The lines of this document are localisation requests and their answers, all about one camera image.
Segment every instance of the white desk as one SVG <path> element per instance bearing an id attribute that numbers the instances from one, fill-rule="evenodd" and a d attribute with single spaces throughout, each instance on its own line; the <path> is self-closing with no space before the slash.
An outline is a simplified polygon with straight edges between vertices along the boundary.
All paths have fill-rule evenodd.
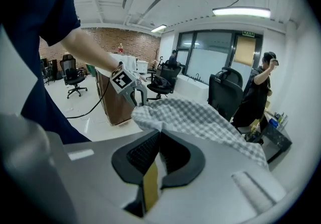
<path id="1" fill-rule="evenodd" d="M 187 76 L 178 75 L 175 92 L 180 93 L 197 102 L 206 102 L 209 97 L 209 86 L 189 79 Z"/>

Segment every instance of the glossy floor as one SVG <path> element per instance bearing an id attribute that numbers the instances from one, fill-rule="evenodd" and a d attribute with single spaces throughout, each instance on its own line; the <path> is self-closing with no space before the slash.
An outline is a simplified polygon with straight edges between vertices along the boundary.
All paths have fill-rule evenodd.
<path id="1" fill-rule="evenodd" d="M 66 86 L 64 80 L 50 82 L 45 85 L 49 95 L 56 103 L 58 108 L 66 117 L 79 116 L 89 112 L 93 106 L 99 101 L 96 81 L 92 76 L 87 76 L 86 79 L 79 84 L 81 87 L 88 88 L 88 91 L 80 91 L 81 97 L 75 92 L 67 99 L 67 91 L 73 86 Z M 147 89 L 147 97 L 156 97 L 156 93 Z M 178 93 L 169 94 L 168 97 L 184 97 Z M 137 102 L 140 102 L 139 92 L 136 94 Z M 113 139 L 122 136 L 127 136 L 140 132 L 141 129 L 133 121 L 129 120 L 125 124 L 111 126 L 104 109 L 100 104 L 88 115 L 78 118 L 70 119 L 71 125 L 80 133 L 85 135 L 92 141 L 101 141 L 106 139 Z"/>

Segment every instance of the fluorescent light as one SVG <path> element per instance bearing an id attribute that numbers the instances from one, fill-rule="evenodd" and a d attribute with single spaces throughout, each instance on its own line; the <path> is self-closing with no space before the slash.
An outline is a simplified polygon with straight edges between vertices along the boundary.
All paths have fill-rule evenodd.
<path id="1" fill-rule="evenodd" d="M 184 45 L 191 45 L 192 43 L 184 43 Z M 200 45 L 199 43 L 195 43 L 195 45 Z"/>
<path id="2" fill-rule="evenodd" d="M 164 29 L 166 27 L 167 27 L 166 25 L 161 25 L 158 28 L 153 29 L 151 32 L 157 32 L 157 31 L 162 30 L 162 29 Z"/>
<path id="3" fill-rule="evenodd" d="M 257 8 L 257 7 L 227 7 L 213 9 L 213 13 L 216 16 L 221 15 L 250 15 L 263 18 L 269 18 L 271 11 L 269 9 Z"/>

